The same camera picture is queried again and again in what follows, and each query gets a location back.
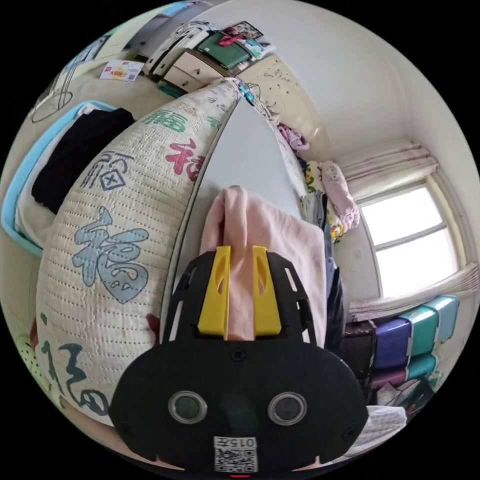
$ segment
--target curtain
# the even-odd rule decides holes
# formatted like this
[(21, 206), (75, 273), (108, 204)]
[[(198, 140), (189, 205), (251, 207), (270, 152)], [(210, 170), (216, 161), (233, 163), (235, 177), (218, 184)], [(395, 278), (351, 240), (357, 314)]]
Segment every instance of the curtain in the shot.
[(438, 162), (430, 152), (419, 143), (411, 142), (405, 147), (342, 165), (341, 170), (350, 194), (359, 201), (422, 180), (437, 168)]
[(479, 289), (479, 266), (476, 263), (469, 263), (444, 280), (409, 295), (352, 301), (350, 313), (356, 322), (391, 317), (429, 302), (438, 295), (449, 294), (462, 297)]

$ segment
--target purple storage box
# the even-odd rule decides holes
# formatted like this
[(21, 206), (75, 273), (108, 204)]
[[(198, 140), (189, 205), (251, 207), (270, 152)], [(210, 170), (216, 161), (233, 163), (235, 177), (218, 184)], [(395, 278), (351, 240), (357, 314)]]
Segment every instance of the purple storage box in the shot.
[(404, 318), (377, 326), (375, 370), (405, 367), (410, 357), (412, 324)]
[(380, 389), (386, 384), (398, 387), (406, 381), (407, 370), (405, 368), (391, 368), (390, 370), (374, 371), (371, 377), (371, 389)]

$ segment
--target chinese character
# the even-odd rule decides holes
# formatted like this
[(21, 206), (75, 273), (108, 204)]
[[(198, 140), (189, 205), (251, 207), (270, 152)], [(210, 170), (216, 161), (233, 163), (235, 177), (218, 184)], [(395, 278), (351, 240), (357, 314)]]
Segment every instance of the chinese character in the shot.
[(77, 245), (88, 244), (73, 256), (76, 268), (82, 267), (83, 283), (91, 287), (97, 277), (108, 292), (121, 304), (133, 300), (146, 286), (149, 280), (147, 269), (132, 263), (140, 255), (137, 242), (149, 238), (143, 228), (134, 228), (110, 236), (104, 228), (112, 224), (108, 210), (101, 206), (99, 218), (80, 228), (75, 233)]
[[(70, 394), (71, 399), (80, 407), (88, 407), (94, 414), (97, 414), (101, 417), (108, 414), (109, 411), (109, 402), (105, 395), (98, 391), (98, 390), (82, 390), (80, 393), (80, 398), (77, 398), (74, 393), (72, 392), (72, 384), (76, 384), (81, 382), (87, 378), (85, 372), (77, 367), (77, 359), (82, 351), (82, 347), (77, 343), (67, 343), (62, 345), (59, 349), (66, 350), (70, 358), (68, 359), (68, 364), (66, 366), (66, 372), (71, 375), (71, 377), (66, 381), (66, 389)], [(50, 343), (45, 340), (43, 343), (43, 347), (40, 351), (47, 355), (48, 357), (48, 374), (50, 375), (51, 379), (57, 384), (58, 390), (62, 395), (64, 395), (64, 390), (60, 385), (59, 378), (57, 376), (57, 372), (55, 370), (54, 359), (52, 357), (52, 351), (50, 348)]]
[(186, 114), (192, 115), (192, 117), (196, 117), (199, 113), (194, 106), (184, 102), (178, 105), (178, 109), (181, 110), (182, 112), (185, 112)]
[(190, 138), (190, 143), (171, 143), (170, 148), (180, 153), (167, 155), (165, 160), (173, 162), (173, 171), (176, 175), (181, 175), (184, 171), (184, 165), (190, 161), (189, 158), (194, 154), (190, 149), (196, 149), (197, 145)]
[(123, 175), (129, 171), (127, 160), (134, 160), (130, 155), (116, 151), (104, 151), (96, 161), (80, 186), (91, 189), (98, 181), (104, 191), (110, 191), (126, 185)]
[(199, 155), (198, 158), (195, 158), (186, 166), (186, 174), (188, 178), (195, 183), (200, 173), (200, 169), (204, 164), (205, 157)]
[(217, 128), (217, 129), (220, 128), (221, 122), (220, 122), (220, 119), (218, 117), (209, 116), (209, 117), (207, 117), (207, 120), (208, 120), (208, 122), (210, 123), (210, 125), (213, 129), (214, 128)]
[(185, 131), (185, 125), (187, 123), (187, 119), (180, 115), (179, 113), (175, 113), (169, 110), (158, 110), (155, 113), (149, 115), (145, 120), (143, 120), (144, 124), (160, 124), (164, 127), (167, 127), (174, 132), (182, 133)]

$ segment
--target plastic storage box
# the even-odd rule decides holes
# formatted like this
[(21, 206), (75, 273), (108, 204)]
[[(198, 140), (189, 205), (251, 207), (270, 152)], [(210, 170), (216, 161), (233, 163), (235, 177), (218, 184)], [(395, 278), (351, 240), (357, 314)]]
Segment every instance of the plastic storage box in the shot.
[(27, 182), (30, 172), (34, 168), (42, 152), (55, 138), (55, 136), (68, 124), (68, 122), (75, 118), (77, 112), (86, 104), (95, 105), (98, 109), (105, 110), (107, 112), (116, 110), (116, 107), (114, 106), (92, 100), (83, 101), (74, 106), (72, 109), (68, 110), (64, 115), (52, 123), (52, 125), (50, 125), (33, 144), (32, 148), (25, 155), (15, 174), (13, 175), (10, 185), (6, 191), (5, 198), (3, 199), (3, 204), (1, 206), (1, 226), (14, 242), (18, 243), (29, 253), (37, 257), (42, 256), (42, 249), (28, 238), (25, 238), (15, 229), (15, 211), (17, 209), (17, 200), (25, 183)]
[(420, 377), (429, 377), (435, 371), (437, 363), (437, 357), (431, 353), (413, 357), (406, 368), (406, 379), (412, 380)]
[(439, 326), (439, 314), (426, 306), (419, 306), (398, 316), (411, 323), (411, 352), (410, 355), (428, 354), (434, 349)]
[(453, 295), (440, 295), (424, 304), (438, 314), (438, 332), (436, 341), (444, 343), (452, 338), (459, 312), (459, 299)]
[(406, 381), (407, 370), (405, 368), (390, 368), (388, 370), (374, 371), (371, 376), (371, 389), (380, 389), (386, 384), (398, 387)]
[(395, 318), (376, 328), (376, 350), (373, 367), (391, 369), (409, 363), (412, 324), (404, 318)]

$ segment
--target pink cloth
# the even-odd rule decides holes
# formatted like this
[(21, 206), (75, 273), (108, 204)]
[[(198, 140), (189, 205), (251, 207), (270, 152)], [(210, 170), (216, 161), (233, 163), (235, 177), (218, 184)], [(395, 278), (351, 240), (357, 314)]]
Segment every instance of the pink cloth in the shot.
[(284, 123), (279, 123), (277, 128), (280, 130), (280, 133), (288, 142), (292, 150), (299, 151), (309, 149), (310, 144), (298, 130), (291, 128)]
[(208, 212), (200, 254), (231, 246), (228, 333), (254, 340), (252, 247), (266, 247), (290, 261), (310, 300), (317, 344), (327, 326), (323, 231), (241, 187), (223, 189)]
[(332, 161), (321, 165), (321, 181), (326, 196), (343, 224), (344, 231), (354, 229), (360, 223), (360, 211), (349, 192), (347, 181), (340, 167)]

